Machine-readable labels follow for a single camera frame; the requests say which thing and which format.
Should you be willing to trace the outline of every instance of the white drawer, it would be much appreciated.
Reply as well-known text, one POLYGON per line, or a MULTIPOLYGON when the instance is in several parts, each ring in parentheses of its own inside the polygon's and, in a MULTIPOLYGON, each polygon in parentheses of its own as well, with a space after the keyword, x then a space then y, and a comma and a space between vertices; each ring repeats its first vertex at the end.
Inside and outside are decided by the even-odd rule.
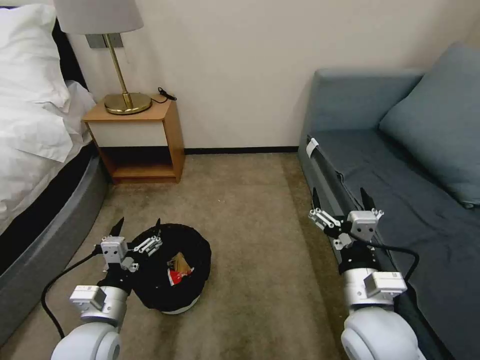
POLYGON ((160 121, 89 122, 99 147, 168 146, 160 121))

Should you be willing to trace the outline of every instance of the lamp cord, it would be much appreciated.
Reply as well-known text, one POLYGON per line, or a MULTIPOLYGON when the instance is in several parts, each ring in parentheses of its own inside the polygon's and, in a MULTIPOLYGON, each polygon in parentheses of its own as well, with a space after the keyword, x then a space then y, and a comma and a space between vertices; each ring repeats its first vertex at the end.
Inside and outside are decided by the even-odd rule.
POLYGON ((160 86, 158 87, 158 93, 160 95, 162 95, 163 97, 165 97, 165 100, 163 100, 163 101, 155 100, 153 97, 151 98, 154 102, 156 102, 158 104, 165 104, 168 100, 177 101, 177 98, 175 96, 170 95, 168 92, 163 90, 160 86))

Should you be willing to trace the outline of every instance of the nightstand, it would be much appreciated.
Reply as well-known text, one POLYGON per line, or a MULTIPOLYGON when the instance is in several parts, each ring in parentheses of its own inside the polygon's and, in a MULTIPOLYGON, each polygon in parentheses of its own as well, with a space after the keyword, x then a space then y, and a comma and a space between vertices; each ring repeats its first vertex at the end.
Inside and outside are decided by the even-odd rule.
MULTIPOLYGON (((160 95, 152 98, 163 101, 160 95)), ((179 182, 185 162, 177 104, 152 102, 132 115, 113 115, 100 101, 84 117, 113 183, 179 182)))

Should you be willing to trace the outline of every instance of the wall plate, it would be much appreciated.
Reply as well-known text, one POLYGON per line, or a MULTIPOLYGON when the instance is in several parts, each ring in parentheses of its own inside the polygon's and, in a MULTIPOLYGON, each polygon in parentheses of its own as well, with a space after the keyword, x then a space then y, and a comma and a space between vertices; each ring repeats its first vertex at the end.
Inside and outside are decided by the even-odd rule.
MULTIPOLYGON (((88 46, 91 49, 105 49, 107 44, 105 44, 104 38, 102 35, 89 34, 85 35, 88 46)), ((122 42, 122 36, 117 32, 110 34, 110 41, 114 48, 123 48, 124 43, 122 42)))

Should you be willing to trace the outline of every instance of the brass lamp base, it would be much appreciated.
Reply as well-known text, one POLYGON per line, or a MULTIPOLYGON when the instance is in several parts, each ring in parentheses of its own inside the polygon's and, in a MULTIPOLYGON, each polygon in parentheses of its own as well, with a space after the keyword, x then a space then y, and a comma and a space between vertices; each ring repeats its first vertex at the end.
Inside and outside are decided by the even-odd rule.
POLYGON ((129 115, 136 114, 147 110, 152 106, 152 99, 150 96, 139 93, 130 92, 127 94, 113 94, 105 97, 105 109, 110 114, 115 115, 129 115), (127 105, 125 95, 131 99, 131 106, 127 105))

